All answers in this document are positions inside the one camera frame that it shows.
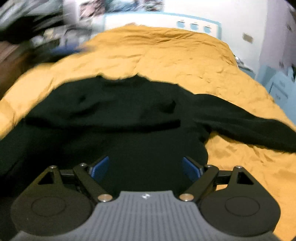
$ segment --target triangular cutout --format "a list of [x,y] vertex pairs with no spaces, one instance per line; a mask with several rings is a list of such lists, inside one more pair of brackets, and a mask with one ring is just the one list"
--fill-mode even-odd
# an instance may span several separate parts
[[46,175],[40,180],[38,185],[53,184],[54,180],[52,178],[52,174],[53,173],[51,173],[51,172],[46,173]]
[[237,183],[238,184],[245,184],[245,185],[253,185],[254,184],[244,172],[238,173]]

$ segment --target sweater sleeve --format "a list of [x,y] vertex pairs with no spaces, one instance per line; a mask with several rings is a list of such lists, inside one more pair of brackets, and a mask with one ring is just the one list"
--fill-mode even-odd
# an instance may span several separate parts
[[246,144],[296,152],[296,132],[284,123],[254,116],[213,95],[198,94],[193,99],[195,123]]

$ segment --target gray gripper base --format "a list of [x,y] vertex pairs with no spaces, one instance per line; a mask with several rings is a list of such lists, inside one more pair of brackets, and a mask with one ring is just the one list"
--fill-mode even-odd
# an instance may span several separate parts
[[57,236],[18,233],[12,241],[279,241],[272,232],[234,237],[209,225],[192,202],[176,199],[172,191],[121,192],[99,203],[77,229]]

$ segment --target yellow blanket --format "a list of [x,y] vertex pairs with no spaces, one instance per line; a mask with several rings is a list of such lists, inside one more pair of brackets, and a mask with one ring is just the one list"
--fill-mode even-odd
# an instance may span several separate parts
[[[98,74],[115,80],[138,73],[177,83],[296,130],[265,88],[237,68],[228,45],[206,34],[130,25],[98,34],[86,46],[88,53],[40,65],[18,79],[0,101],[0,138],[62,83]],[[242,144],[217,133],[211,134],[206,148],[210,164],[222,170],[242,165],[270,192],[281,207],[275,234],[291,240],[296,235],[296,154]]]

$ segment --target silver bolt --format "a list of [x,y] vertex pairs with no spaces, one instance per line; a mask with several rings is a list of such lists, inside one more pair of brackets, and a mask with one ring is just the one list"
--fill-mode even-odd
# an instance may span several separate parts
[[194,199],[194,196],[190,193],[183,193],[179,196],[182,201],[190,202]]
[[98,196],[98,200],[100,202],[109,202],[113,199],[113,197],[110,194],[101,194]]

